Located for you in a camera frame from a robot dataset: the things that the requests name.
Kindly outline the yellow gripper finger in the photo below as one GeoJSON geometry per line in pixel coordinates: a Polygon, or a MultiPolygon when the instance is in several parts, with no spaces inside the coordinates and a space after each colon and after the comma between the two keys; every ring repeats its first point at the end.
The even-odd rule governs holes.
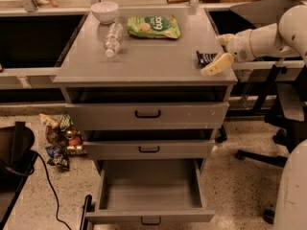
{"type": "Polygon", "coordinates": [[[215,76],[232,66],[234,57],[230,53],[218,53],[212,62],[201,69],[203,76],[215,76]]]}
{"type": "Polygon", "coordinates": [[[219,34],[216,36],[216,41],[220,45],[225,46],[233,36],[234,34],[219,34]]]}

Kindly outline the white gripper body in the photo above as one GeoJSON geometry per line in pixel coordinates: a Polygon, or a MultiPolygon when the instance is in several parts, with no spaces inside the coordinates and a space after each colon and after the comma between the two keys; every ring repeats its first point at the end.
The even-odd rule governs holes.
{"type": "Polygon", "coordinates": [[[225,35],[225,50],[232,54],[235,62],[248,62],[253,60],[250,46],[251,29],[237,34],[225,35]]]}

